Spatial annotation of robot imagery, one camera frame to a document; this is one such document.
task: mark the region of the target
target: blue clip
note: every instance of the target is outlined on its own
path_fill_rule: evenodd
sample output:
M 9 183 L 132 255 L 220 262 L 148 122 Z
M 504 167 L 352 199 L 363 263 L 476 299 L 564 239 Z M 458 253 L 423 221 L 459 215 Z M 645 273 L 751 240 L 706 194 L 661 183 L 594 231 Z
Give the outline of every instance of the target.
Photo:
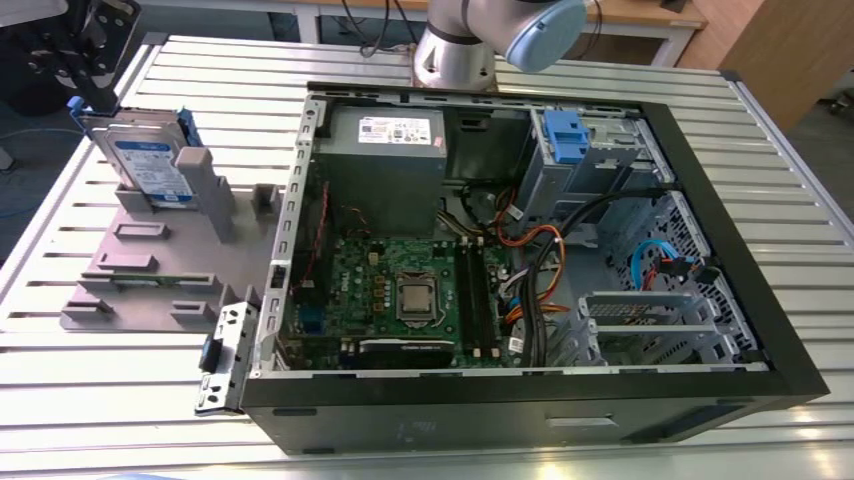
M 555 149 L 555 162 L 581 163 L 590 150 L 587 134 L 590 130 L 582 124 L 577 112 L 546 110 L 544 127 L 548 140 Z
M 80 127 L 80 130 L 83 130 L 83 133 L 88 137 L 89 132 L 87 131 L 85 127 L 83 126 L 83 122 L 80 121 L 80 114 L 83 113 L 83 107 L 85 106 L 85 104 L 83 103 L 83 98 L 77 96 L 71 97 L 65 106 L 71 111 L 71 119 L 75 121 L 75 123 Z
M 199 130 L 196 130 L 196 122 L 192 118 L 192 112 L 186 108 L 178 112 L 178 121 L 186 127 L 187 133 L 187 145 L 191 147 L 202 147 L 202 137 L 199 137 Z

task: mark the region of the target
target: hard drive label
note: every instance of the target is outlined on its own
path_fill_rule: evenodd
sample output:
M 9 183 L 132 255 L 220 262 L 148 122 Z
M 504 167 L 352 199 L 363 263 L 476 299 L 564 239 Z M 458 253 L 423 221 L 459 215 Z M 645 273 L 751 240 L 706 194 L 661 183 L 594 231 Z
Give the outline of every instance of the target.
M 116 149 L 140 190 L 155 200 L 176 204 L 192 200 L 184 176 L 172 165 L 175 152 L 166 143 L 117 141 Z

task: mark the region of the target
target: gray floor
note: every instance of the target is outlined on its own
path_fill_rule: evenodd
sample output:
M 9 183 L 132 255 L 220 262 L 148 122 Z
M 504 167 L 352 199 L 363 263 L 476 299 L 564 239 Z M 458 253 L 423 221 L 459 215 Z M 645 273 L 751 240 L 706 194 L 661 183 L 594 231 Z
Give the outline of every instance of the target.
M 854 112 L 835 117 L 825 106 L 817 106 L 789 132 L 789 141 L 854 219 Z
M 47 128 L 63 131 L 33 131 L 3 138 L 15 132 Z M 83 137 L 65 129 L 79 130 L 65 112 L 25 118 L 0 103 L 0 147 L 15 159 L 12 170 L 0 172 L 0 264 Z

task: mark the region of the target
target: metal workbench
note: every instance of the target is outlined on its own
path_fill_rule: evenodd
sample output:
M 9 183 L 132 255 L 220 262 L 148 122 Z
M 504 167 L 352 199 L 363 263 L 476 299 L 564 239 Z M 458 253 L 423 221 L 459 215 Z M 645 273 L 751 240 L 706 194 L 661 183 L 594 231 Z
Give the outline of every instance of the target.
M 84 140 L 0 273 L 1 474 L 854 477 L 854 229 L 746 89 L 705 71 L 572 62 L 536 75 L 503 62 L 498 69 L 503 91 L 673 107 L 833 393 L 666 447 L 288 459 L 247 418 L 194 417 L 203 335 L 59 326 L 117 203 L 116 175 Z M 407 85 L 407 57 L 366 60 L 347 47 L 172 37 L 143 46 L 117 90 L 125 106 L 195 112 L 218 173 L 240 187 L 287 182 L 308 80 Z

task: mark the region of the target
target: black cable on table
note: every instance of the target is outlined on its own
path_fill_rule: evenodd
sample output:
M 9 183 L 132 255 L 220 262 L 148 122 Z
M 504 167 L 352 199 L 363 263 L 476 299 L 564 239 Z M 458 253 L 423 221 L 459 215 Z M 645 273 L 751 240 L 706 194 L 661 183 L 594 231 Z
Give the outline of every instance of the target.
M 415 30 L 412 30 L 412 24 L 410 23 L 410 19 L 406 17 L 406 12 L 403 11 L 403 7 L 400 6 L 400 0 L 395 0 L 395 5 L 398 6 L 398 11 L 400 12 L 400 18 L 403 18 L 403 23 L 406 24 L 406 29 L 410 31 L 410 36 L 412 37 L 412 43 L 418 43 L 418 36 L 415 35 Z
M 594 1 L 594 5 L 597 6 L 597 24 L 593 27 L 593 33 L 590 34 L 590 39 L 587 40 L 587 46 L 585 47 L 585 50 L 582 51 L 582 53 L 579 53 L 575 57 L 572 57 L 572 60 L 583 60 L 585 57 L 590 54 L 590 52 L 593 52 L 594 47 L 597 46 L 597 44 L 599 43 L 599 37 L 602 36 L 602 4 L 599 3 L 599 0 L 593 0 Z
M 386 0 L 386 16 L 383 18 L 383 29 L 379 32 L 379 37 L 376 37 L 376 41 L 374 45 L 368 41 L 368 38 L 364 36 L 362 29 L 359 28 L 359 24 L 356 23 L 356 19 L 352 17 L 352 12 L 350 11 L 350 5 L 347 4 L 347 0 L 342 0 L 342 5 L 344 6 L 344 12 L 347 13 L 347 19 L 355 29 L 355 33 L 359 37 L 359 41 L 362 42 L 362 47 L 359 47 L 359 53 L 364 58 L 371 58 L 374 54 L 376 54 L 378 50 L 387 50 L 380 48 L 383 40 L 386 38 L 386 30 L 388 29 L 388 16 L 391 13 L 391 0 Z

